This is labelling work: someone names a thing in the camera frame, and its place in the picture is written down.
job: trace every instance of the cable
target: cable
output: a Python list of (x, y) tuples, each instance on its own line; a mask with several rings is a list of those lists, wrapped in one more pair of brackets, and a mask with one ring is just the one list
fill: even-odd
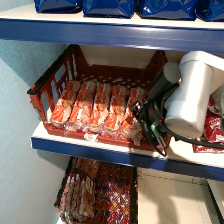
[(210, 142), (195, 141), (195, 140), (185, 138), (181, 135), (178, 135), (178, 134), (172, 132), (164, 124), (162, 124), (160, 122), (160, 119), (157, 117), (156, 112), (155, 112), (155, 108), (156, 108), (155, 101), (151, 101), (150, 107), (152, 109), (153, 116), (154, 116), (156, 122), (160, 125), (160, 127), (162, 127), (163, 130), (165, 130), (168, 134), (174, 136), (176, 139), (187, 142), (187, 143), (190, 143), (190, 144), (193, 144), (193, 145), (200, 145), (200, 146), (204, 146), (204, 147), (208, 147), (208, 148), (224, 150), (224, 145), (219, 145), (219, 144), (210, 143)]
[[(144, 107), (144, 108), (143, 108), (143, 110), (144, 110), (144, 114), (145, 114), (145, 116), (149, 116), (149, 115), (148, 115), (148, 110), (146, 110), (146, 109), (147, 109), (147, 107)], [(146, 137), (147, 137), (149, 143), (152, 145), (152, 147), (153, 147), (153, 148), (154, 148), (154, 149), (155, 149), (161, 156), (166, 157), (166, 156), (167, 156), (167, 151), (166, 151), (166, 149), (165, 149), (165, 148), (161, 148), (161, 149), (164, 151), (164, 153), (161, 152), (160, 149), (157, 148), (157, 146), (156, 146), (155, 143), (153, 142), (153, 139), (151, 138), (151, 136), (154, 136), (154, 133), (152, 132), (151, 128), (148, 127), (146, 121), (143, 122), (141, 119), (138, 119), (138, 122), (139, 122), (139, 124), (140, 124), (142, 130), (143, 130), (144, 133), (146, 134)]]

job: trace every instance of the blue shelf edge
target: blue shelf edge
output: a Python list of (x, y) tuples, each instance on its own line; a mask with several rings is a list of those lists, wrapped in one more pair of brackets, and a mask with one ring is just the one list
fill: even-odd
[(224, 182), (224, 168), (31, 137), (34, 149)]
[(0, 39), (224, 53), (224, 29), (0, 19)]

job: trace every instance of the food packaging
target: food packaging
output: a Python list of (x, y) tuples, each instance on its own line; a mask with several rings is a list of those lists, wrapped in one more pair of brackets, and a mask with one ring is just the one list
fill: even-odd
[(142, 18), (195, 20), (198, 0), (139, 0)]
[(137, 0), (84, 0), (83, 13), (90, 17), (131, 18), (136, 4)]
[(121, 127), (121, 135), (124, 138), (132, 139), (135, 145), (140, 145), (142, 138), (142, 129), (136, 118), (132, 115), (130, 107), (139, 100), (143, 104), (146, 96), (146, 91), (140, 87), (132, 88), (129, 94), (126, 112)]
[[(220, 127), (220, 114), (215, 101), (210, 96), (205, 118), (203, 135), (197, 139), (202, 142), (224, 145), (224, 132)], [(219, 152), (223, 150), (193, 145), (194, 152)]]
[(70, 131), (82, 131), (89, 123), (95, 90), (96, 83), (94, 81), (84, 82), (81, 85), (71, 116), (66, 124), (65, 135), (68, 135)]
[(223, 22), (224, 0), (199, 0), (196, 14), (206, 22)]
[(72, 106), (76, 100), (79, 89), (80, 82), (78, 81), (71, 80), (66, 83), (62, 96), (59, 98), (52, 112), (50, 119), (52, 125), (57, 128), (64, 127), (72, 112)]
[(103, 135), (107, 134), (115, 138), (119, 135), (118, 131), (123, 122), (127, 95), (128, 90), (126, 87), (120, 85), (113, 87), (110, 101), (110, 111), (104, 125)]
[(101, 133), (104, 122), (108, 116), (112, 87), (110, 84), (97, 83), (97, 90), (94, 99), (93, 111), (86, 131)]
[(34, 0), (34, 3), (41, 13), (75, 12), (82, 8), (82, 0)]

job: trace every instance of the black power cord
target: black power cord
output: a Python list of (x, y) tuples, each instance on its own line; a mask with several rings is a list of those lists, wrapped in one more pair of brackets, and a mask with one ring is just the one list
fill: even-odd
[(157, 107), (156, 107), (155, 101), (151, 101), (149, 106), (152, 109), (153, 116), (154, 116), (156, 122), (158, 123), (158, 125), (160, 125), (160, 127), (164, 131), (166, 131), (168, 134), (170, 134), (173, 137), (175, 137), (176, 140), (181, 140), (181, 141), (193, 144), (193, 145), (200, 145), (200, 146), (204, 146), (204, 147), (208, 147), (208, 148), (224, 150), (224, 145), (219, 145), (219, 144), (210, 143), (210, 142), (200, 142), (200, 141), (192, 140), (192, 139), (185, 138), (185, 137), (183, 137), (181, 135), (178, 135), (178, 134), (172, 132), (170, 129), (168, 129), (166, 127), (166, 125), (164, 124), (164, 121), (160, 122), (160, 118), (158, 118), (158, 116), (156, 115), (156, 111), (155, 110), (156, 110)]

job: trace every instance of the red snack package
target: red snack package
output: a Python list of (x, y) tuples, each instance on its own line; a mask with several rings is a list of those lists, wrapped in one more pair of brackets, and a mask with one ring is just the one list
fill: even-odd
[(223, 142), (224, 143), (224, 132), (220, 127), (220, 116), (207, 111), (204, 134), (208, 142)]
[(117, 137), (118, 131), (123, 122), (123, 116), (126, 109), (126, 97), (128, 90), (124, 86), (114, 86), (112, 89), (112, 97), (110, 102), (110, 111), (106, 123), (104, 125), (104, 133), (113, 137)]
[(133, 139), (135, 145), (140, 145), (142, 129), (136, 118), (132, 115), (130, 107), (139, 100), (143, 104), (146, 91), (140, 87), (132, 88), (130, 91), (126, 113), (121, 127), (121, 135), (127, 139)]
[(66, 83), (62, 96), (51, 115), (51, 123), (55, 127), (62, 128), (68, 121), (79, 89), (80, 82), (70, 80)]
[[(218, 114), (218, 108), (216, 107), (215, 101), (210, 96), (208, 110), (204, 125), (204, 134), (198, 138), (198, 141), (217, 143), (224, 145), (224, 132), (220, 127), (220, 115)], [(193, 145), (194, 152), (217, 152), (222, 151), (219, 149)]]
[(65, 135), (67, 135), (69, 131), (81, 131), (89, 122), (95, 89), (96, 83), (94, 81), (84, 82), (81, 85), (77, 100), (66, 125)]
[(212, 98), (212, 96), (210, 96), (210, 98), (209, 98), (208, 109), (212, 113), (217, 114), (217, 115), (220, 115), (219, 108), (216, 106), (216, 103), (215, 103), (214, 99)]
[(101, 133), (104, 122), (108, 116), (108, 107), (111, 96), (110, 84), (97, 84), (96, 95), (94, 100), (93, 112), (90, 117), (89, 125), (86, 131), (90, 130), (95, 133)]

